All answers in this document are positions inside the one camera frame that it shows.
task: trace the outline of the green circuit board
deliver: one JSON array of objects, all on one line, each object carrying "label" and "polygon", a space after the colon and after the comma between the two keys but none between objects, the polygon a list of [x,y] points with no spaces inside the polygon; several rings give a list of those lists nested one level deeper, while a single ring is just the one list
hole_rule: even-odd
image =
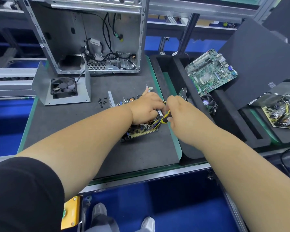
[{"label": "green circuit board", "polygon": [[214,49],[207,51],[185,69],[200,96],[217,89],[238,75],[237,71]]}]

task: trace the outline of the person's left hand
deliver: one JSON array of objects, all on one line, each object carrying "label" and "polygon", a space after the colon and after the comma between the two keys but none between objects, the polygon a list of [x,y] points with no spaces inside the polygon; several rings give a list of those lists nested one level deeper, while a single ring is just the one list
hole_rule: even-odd
[{"label": "person's left hand", "polygon": [[127,103],[126,106],[132,111],[133,125],[144,124],[156,118],[158,115],[156,109],[161,110],[163,114],[165,113],[163,100],[154,92],[148,93],[148,88],[140,98]]}]

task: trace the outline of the gray pants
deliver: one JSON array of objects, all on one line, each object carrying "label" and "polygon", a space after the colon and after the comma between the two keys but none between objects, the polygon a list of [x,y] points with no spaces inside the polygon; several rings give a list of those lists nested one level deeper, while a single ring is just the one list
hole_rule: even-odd
[{"label": "gray pants", "polygon": [[[90,228],[85,232],[119,232],[119,227],[114,218],[100,214],[93,218]],[[136,232],[149,232],[149,230],[140,229]]]}]

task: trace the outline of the right arm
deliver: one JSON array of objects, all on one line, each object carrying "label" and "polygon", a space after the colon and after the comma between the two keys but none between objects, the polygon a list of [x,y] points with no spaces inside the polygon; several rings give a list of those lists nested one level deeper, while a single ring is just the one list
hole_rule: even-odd
[{"label": "right arm", "polygon": [[181,97],[170,96],[166,109],[175,135],[203,152],[251,231],[290,231],[285,174]]}]

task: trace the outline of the yellow and black screwdriver handle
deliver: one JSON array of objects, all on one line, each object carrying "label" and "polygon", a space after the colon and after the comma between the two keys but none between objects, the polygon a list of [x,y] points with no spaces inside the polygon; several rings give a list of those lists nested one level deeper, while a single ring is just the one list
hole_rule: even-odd
[{"label": "yellow and black screwdriver handle", "polygon": [[170,110],[164,115],[164,117],[161,120],[161,123],[166,124],[168,122],[168,120],[167,120],[168,117],[172,117]]}]

